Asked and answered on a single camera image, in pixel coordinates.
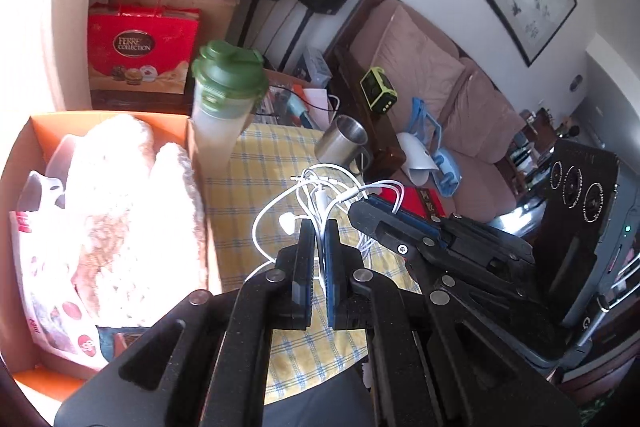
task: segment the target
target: metal screw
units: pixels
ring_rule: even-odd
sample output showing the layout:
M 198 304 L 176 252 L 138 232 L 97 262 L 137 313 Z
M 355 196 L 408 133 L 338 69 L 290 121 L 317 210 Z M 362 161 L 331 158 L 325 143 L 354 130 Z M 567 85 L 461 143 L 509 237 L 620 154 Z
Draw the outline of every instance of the metal screw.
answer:
M 284 281 L 285 273 L 277 268 L 272 268 L 267 272 L 266 277 L 269 282 L 281 282 Z
M 189 302 L 194 306 L 200 306 L 209 300 L 209 295 L 206 290 L 196 290 L 189 295 Z
M 429 298 L 431 299 L 431 302 L 436 306 L 444 306 L 445 304 L 449 304 L 449 294 L 442 290 L 431 292 Z
M 369 282 L 373 279 L 373 273 L 371 270 L 367 270 L 366 268 L 358 268 L 353 272 L 353 278 L 358 282 Z

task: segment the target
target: sofa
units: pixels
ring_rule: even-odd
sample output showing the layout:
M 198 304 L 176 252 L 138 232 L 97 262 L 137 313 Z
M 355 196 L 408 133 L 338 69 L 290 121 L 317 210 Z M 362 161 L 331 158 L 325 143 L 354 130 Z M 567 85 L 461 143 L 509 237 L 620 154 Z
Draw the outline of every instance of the sofa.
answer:
M 325 59 L 334 72 L 332 89 L 346 74 L 353 92 L 354 80 L 370 67 L 385 70 L 399 100 L 388 116 L 369 126 L 370 134 L 379 133 L 385 122 L 396 133 L 405 131 L 412 98 L 426 102 L 443 127 L 442 147 L 452 153 L 462 174 L 453 197 L 440 198 L 447 213 L 487 223 L 516 208 L 513 191 L 495 163 L 504 158 L 514 135 L 526 123 L 484 71 L 433 23 L 399 0 L 360 0 Z M 345 63 L 351 64 L 351 71 L 344 71 Z M 370 118 L 362 111 L 360 116 Z M 394 178 L 410 184 L 399 169 L 404 160 L 397 152 L 397 141 L 387 137 L 381 143 L 379 136 L 372 136 L 372 145 L 374 163 L 380 158 L 388 162 L 395 155 Z

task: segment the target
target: bottle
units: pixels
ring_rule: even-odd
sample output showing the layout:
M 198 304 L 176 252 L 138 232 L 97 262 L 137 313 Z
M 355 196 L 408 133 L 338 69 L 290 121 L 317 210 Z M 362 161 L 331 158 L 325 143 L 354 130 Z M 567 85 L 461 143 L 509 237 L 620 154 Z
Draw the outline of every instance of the bottle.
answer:
M 263 63 L 257 51 L 225 41 L 202 46 L 200 57 L 193 61 L 196 85 L 191 119 L 204 175 L 224 171 L 247 116 L 267 92 Z

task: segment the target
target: circular dial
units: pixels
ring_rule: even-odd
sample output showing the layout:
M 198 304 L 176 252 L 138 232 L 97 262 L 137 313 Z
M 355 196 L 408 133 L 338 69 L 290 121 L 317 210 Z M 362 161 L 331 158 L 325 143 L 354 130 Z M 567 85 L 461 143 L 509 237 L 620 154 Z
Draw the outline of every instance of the circular dial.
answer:
M 603 206 L 604 193 L 602 191 L 602 185 L 594 183 L 584 195 L 584 220 L 587 223 L 596 221 L 602 213 Z
M 566 172 L 566 178 L 564 179 L 564 185 L 562 186 L 562 200 L 564 204 L 569 208 L 574 208 L 580 199 L 580 193 L 582 192 L 582 171 L 575 166 L 572 166 Z
M 560 162 L 554 163 L 551 169 L 551 188 L 556 190 L 562 182 L 562 164 Z

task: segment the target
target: stainless steel mug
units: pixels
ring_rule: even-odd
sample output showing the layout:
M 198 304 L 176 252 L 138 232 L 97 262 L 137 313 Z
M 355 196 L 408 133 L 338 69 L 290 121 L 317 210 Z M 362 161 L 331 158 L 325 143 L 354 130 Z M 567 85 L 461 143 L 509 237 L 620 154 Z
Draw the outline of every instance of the stainless steel mug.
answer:
M 316 158 L 320 163 L 333 163 L 350 169 L 351 162 L 362 155 L 362 171 L 371 165 L 371 153 L 366 149 L 369 137 L 360 122 L 350 116 L 340 115 L 331 123 L 316 143 Z

